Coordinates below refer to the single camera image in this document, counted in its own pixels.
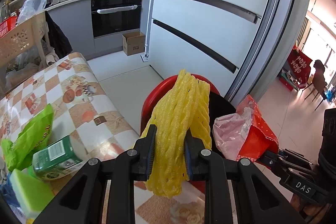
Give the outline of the red snack bag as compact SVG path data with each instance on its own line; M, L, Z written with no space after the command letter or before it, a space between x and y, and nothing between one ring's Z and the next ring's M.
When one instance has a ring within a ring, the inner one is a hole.
M250 95L237 105L235 113L215 119L213 136L217 149L228 160L256 162L267 151L279 151L278 138Z

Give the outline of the green cap drink bottle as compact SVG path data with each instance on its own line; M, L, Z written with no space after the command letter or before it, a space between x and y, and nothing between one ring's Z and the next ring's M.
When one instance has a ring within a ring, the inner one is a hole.
M32 168L41 180L57 180L79 170L86 161L84 145L68 135L34 153Z

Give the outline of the green snack bag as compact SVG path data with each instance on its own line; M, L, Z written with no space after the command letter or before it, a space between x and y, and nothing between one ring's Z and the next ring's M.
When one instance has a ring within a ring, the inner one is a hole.
M51 104L37 114L24 127L15 142L9 139L1 141L1 148L9 172L23 170L33 162L34 153L47 147L49 141L54 110Z

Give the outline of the black trash bin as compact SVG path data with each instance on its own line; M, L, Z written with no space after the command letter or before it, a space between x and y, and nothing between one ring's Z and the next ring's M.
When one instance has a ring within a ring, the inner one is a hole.
M212 151L216 152L222 158L225 158L220 150L216 147L214 135L213 135L213 125L216 118L222 117L224 115L233 114L236 112L234 106L232 106L225 98L215 92L210 92L209 95L209 117L210 117L210 137L212 141Z

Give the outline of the checkered floral tablecloth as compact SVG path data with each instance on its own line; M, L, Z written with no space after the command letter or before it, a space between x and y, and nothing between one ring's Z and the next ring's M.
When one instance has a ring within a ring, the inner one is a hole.
M15 141L46 105L54 110L49 143L70 135L89 158L114 159L138 139L80 53L37 72L1 99L1 139ZM137 223L204 221L205 196L189 182L173 198L156 196L135 182L134 202Z

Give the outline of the green yellow sponge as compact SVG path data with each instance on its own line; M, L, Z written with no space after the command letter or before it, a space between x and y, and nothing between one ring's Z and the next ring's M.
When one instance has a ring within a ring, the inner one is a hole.
M15 197L27 218L36 219L54 198L49 184L15 169L10 175Z

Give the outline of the cardboard box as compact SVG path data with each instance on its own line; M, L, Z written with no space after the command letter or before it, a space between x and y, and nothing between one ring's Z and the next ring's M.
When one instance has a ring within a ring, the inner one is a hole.
M122 34L122 42L127 56L143 53L145 50L145 34L140 31Z

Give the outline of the black hanging cloth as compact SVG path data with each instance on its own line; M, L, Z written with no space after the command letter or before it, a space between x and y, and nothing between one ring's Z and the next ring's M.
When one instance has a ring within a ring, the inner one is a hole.
M46 23L49 28L50 46L55 50L58 58L69 55L72 52L71 44L60 27L52 20L49 13L45 11Z

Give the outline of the white refrigerator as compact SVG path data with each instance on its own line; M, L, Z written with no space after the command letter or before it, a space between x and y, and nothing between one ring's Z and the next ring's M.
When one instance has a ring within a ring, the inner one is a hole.
M260 100L298 36L309 0L154 0L149 61L164 79L182 69L233 105Z

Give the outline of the black built-in oven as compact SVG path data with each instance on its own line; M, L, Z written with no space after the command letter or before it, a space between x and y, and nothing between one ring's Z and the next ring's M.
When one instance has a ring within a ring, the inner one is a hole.
M92 0L93 37L139 29L142 0Z

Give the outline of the red plastic basket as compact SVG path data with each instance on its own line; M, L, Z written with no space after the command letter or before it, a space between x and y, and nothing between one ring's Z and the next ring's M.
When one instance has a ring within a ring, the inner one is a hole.
M0 38L5 36L9 31L11 31L17 22L17 17L16 16L11 16L7 18L5 21L3 21L0 24Z

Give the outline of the clear plastic bag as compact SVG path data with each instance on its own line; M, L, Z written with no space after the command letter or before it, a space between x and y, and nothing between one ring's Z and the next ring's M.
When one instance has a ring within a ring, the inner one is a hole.
M17 24L21 24L34 15L42 12L45 9L46 3L47 0L26 0L17 18Z

